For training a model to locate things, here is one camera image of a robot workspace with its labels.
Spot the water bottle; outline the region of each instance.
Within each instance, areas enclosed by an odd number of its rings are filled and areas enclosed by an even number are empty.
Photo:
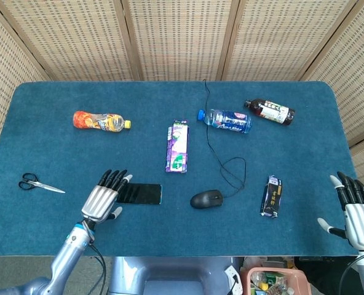
[[[105,131],[119,132],[130,129],[132,123],[117,114],[91,114],[77,111],[73,116],[73,125],[77,128],[96,128]]]
[[[267,291],[267,295],[282,295],[284,291],[287,290],[285,285],[275,284],[272,285]]]
[[[207,125],[215,128],[228,129],[241,133],[248,133],[251,128],[249,115],[240,114],[239,112],[210,109],[205,113],[205,111],[201,109],[197,119],[199,121],[204,121]]]

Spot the purple snack package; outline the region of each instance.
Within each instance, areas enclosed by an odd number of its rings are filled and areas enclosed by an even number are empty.
[[[186,173],[188,170],[188,135],[186,120],[174,120],[167,134],[166,172]]]

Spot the bottle label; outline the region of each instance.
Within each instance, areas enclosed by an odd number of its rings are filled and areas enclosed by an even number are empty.
[[[247,115],[238,112],[226,112],[217,114],[212,126],[215,128],[229,129],[244,132],[247,123]]]
[[[265,105],[260,104],[263,108],[260,116],[278,123],[283,123],[288,114],[288,108],[285,106],[281,106],[277,103],[273,103],[271,101],[265,102]]]

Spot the scissors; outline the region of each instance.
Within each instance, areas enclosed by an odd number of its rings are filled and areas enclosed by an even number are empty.
[[[33,173],[25,173],[24,175],[22,175],[22,180],[18,183],[18,186],[24,191],[27,191],[29,189],[34,189],[37,186],[43,189],[47,189],[49,191],[60,192],[61,194],[65,193],[65,191],[61,189],[57,189],[56,187],[48,186],[46,184],[39,182],[39,179]]]

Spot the blue bottle label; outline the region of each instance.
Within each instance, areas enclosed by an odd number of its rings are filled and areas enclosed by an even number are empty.
[[[215,128],[229,129],[237,132],[245,131],[247,115],[239,112],[222,112],[216,114],[212,126]]]

